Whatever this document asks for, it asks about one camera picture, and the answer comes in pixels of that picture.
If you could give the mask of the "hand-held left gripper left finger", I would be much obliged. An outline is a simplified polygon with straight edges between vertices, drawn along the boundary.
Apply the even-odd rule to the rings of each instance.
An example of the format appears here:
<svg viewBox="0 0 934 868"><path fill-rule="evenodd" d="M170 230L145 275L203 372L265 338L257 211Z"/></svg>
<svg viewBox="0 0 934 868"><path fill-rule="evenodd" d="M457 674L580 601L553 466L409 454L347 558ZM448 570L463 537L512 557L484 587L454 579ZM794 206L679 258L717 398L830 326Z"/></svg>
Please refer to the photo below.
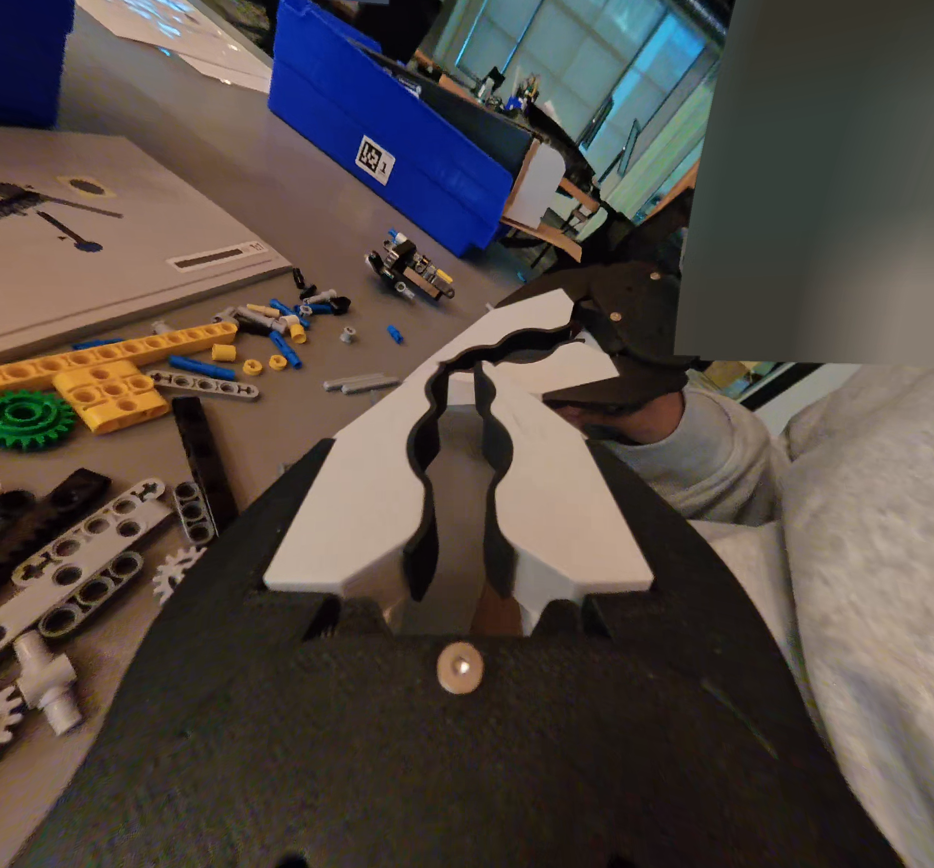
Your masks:
<svg viewBox="0 0 934 868"><path fill-rule="evenodd" d="M426 362L337 433L263 583L274 592L421 601L439 554L428 468L447 365Z"/></svg>

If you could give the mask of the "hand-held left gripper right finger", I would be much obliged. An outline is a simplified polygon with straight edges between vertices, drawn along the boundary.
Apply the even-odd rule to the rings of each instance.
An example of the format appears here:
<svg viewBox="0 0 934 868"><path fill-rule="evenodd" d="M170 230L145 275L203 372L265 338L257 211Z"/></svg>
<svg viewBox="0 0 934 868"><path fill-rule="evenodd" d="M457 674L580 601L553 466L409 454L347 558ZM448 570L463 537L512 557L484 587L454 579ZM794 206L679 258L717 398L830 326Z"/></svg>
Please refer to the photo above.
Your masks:
<svg viewBox="0 0 934 868"><path fill-rule="evenodd" d="M491 363L473 370L485 501L485 573L533 629L553 602L648 591L654 574L584 436Z"/></svg>

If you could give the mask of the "person's right forearm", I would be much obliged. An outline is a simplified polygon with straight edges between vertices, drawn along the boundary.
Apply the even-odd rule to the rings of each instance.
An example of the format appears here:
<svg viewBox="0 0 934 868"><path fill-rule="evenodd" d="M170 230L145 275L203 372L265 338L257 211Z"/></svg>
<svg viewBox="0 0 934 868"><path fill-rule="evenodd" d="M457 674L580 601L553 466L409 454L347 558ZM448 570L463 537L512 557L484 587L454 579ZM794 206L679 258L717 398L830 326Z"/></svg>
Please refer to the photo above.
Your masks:
<svg viewBox="0 0 934 868"><path fill-rule="evenodd" d="M611 428L599 440L688 520L758 526L778 513L783 448L751 411L696 385L683 389L683 414L666 439L622 441Z"/></svg>

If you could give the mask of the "small black lego assembly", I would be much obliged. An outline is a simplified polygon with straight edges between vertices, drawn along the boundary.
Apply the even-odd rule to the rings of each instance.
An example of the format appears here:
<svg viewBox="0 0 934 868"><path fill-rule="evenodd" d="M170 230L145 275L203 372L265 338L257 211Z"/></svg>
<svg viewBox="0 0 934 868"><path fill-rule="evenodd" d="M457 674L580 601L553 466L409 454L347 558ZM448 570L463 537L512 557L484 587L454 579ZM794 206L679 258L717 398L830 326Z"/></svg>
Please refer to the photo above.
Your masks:
<svg viewBox="0 0 934 868"><path fill-rule="evenodd" d="M451 276L403 232L389 230L380 248L368 252L364 261L388 290L409 302L425 298L437 303L455 297Z"/></svg>

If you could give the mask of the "short dark grey lego beam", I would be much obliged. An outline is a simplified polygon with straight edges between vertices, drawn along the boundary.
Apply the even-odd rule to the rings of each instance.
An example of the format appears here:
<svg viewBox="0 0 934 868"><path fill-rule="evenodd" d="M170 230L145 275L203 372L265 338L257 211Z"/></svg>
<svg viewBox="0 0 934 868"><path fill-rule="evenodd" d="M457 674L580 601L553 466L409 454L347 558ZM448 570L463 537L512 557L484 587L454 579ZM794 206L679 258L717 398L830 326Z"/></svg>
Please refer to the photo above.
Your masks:
<svg viewBox="0 0 934 868"><path fill-rule="evenodd" d="M196 548L205 548L216 536L216 527L202 488L188 480L172 488L175 511L186 539Z"/></svg>

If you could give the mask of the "long black lego beam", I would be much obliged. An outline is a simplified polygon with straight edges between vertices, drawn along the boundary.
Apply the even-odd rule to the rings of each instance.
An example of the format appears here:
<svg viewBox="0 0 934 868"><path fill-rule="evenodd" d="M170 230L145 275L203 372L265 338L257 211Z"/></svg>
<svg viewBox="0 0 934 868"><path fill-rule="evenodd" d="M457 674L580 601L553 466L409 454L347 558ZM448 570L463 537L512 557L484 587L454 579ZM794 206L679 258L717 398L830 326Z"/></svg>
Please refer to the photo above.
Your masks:
<svg viewBox="0 0 934 868"><path fill-rule="evenodd" d="M202 401L179 395L171 403L193 482L219 538L239 516L239 508Z"/></svg>

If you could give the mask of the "white lego gear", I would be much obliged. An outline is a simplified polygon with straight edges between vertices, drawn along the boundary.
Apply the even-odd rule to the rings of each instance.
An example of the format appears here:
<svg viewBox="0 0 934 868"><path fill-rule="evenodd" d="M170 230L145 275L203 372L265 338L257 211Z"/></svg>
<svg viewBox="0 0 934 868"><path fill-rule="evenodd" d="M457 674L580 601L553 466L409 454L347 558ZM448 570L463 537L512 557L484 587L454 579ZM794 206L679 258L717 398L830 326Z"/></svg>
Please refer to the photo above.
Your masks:
<svg viewBox="0 0 934 868"><path fill-rule="evenodd" d="M158 606L164 606L172 597L206 551L207 547L180 548L162 561L151 580L151 591Z"/></svg>

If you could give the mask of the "large light grey lego liftarm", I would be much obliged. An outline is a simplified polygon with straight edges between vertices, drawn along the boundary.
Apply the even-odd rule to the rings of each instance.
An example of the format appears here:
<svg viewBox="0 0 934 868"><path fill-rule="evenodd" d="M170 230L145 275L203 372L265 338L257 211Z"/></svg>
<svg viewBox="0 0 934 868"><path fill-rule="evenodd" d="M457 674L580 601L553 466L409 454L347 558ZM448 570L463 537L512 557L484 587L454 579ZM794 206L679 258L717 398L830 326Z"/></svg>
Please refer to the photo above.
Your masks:
<svg viewBox="0 0 934 868"><path fill-rule="evenodd" d="M2 650L70 600L85 617L81 589L172 517L166 491L161 479L145 478L21 562L11 577L15 593L1 608Z"/></svg>

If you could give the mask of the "green lego gear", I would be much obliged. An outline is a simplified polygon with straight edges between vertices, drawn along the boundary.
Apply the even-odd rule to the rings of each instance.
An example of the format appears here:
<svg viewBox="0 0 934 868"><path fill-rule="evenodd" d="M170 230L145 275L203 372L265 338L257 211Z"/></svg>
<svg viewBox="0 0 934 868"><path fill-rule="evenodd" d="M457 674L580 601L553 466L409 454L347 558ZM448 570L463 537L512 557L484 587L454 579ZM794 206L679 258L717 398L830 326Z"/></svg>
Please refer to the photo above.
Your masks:
<svg viewBox="0 0 934 868"><path fill-rule="evenodd" d="M1 395L1 447L36 453L60 444L75 428L74 409L55 393L5 392Z"/></svg>

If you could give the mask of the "wooden table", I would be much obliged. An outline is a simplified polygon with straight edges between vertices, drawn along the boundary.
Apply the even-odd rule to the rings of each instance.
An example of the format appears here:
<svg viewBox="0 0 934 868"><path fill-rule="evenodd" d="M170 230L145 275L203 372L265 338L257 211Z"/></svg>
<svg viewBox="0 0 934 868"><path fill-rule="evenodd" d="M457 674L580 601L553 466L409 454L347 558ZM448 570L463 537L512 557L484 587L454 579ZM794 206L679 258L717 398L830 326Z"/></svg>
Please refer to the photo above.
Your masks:
<svg viewBox="0 0 934 868"><path fill-rule="evenodd" d="M686 190L693 190L697 182L699 164L700 157L697 157L676 181L669 178L656 193L649 197L636 214L634 219L636 224L638 225L648 220L649 217L664 209L672 200L679 197Z"/></svg>

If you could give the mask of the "blue plastic bin with label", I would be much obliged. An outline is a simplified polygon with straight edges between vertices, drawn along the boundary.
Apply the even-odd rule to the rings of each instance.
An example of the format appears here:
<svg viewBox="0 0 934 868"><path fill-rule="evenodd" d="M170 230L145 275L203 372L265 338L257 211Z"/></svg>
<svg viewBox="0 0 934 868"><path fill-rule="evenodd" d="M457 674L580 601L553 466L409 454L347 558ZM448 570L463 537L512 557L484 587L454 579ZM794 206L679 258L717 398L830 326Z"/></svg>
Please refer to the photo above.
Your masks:
<svg viewBox="0 0 934 868"><path fill-rule="evenodd" d="M451 254L484 250L506 167L414 92L416 74L311 0L279 0L270 111Z"/></svg>

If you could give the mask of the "person's grey clothing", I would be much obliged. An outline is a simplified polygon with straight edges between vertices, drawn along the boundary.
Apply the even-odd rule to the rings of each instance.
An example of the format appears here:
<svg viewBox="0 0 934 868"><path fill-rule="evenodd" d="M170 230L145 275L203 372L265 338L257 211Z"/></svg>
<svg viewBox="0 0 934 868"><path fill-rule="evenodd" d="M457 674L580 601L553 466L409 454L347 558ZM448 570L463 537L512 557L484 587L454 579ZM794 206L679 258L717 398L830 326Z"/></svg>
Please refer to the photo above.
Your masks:
<svg viewBox="0 0 934 868"><path fill-rule="evenodd" d="M907 866L933 856L932 370L859 369L778 438L769 535L711 541L766 611L836 763Z"/></svg>

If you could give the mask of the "grey instruction booklet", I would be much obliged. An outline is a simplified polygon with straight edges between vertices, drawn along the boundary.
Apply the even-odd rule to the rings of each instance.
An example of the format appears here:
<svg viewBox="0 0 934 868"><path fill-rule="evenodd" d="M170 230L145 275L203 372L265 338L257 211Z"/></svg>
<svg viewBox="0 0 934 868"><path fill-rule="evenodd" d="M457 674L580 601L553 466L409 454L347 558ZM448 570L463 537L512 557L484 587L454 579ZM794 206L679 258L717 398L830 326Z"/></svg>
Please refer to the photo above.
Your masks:
<svg viewBox="0 0 934 868"><path fill-rule="evenodd" d="M1 181L4 362L290 269L123 137L3 127Z"/></svg>

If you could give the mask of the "white paper sheets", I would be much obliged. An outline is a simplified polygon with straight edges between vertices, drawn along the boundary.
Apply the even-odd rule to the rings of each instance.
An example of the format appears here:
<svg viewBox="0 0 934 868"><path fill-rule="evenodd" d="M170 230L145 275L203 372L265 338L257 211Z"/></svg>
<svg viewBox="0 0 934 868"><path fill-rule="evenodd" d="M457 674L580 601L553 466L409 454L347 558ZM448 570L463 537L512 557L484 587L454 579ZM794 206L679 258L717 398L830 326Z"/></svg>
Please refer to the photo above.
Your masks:
<svg viewBox="0 0 934 868"><path fill-rule="evenodd" d="M76 0L111 34L176 57L222 84L267 96L272 68L190 0Z"/></svg>

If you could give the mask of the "yellow lego frame plate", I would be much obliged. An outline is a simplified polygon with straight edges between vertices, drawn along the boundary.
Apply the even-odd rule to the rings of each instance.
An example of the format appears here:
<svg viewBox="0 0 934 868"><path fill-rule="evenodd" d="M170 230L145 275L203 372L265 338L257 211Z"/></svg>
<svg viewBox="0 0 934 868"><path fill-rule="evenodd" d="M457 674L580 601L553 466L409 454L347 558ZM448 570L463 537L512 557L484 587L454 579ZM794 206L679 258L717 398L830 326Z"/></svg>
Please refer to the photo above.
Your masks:
<svg viewBox="0 0 934 868"><path fill-rule="evenodd" d="M169 414L169 402L154 381L129 361L61 372L54 389L96 437L123 431Z"/></svg>

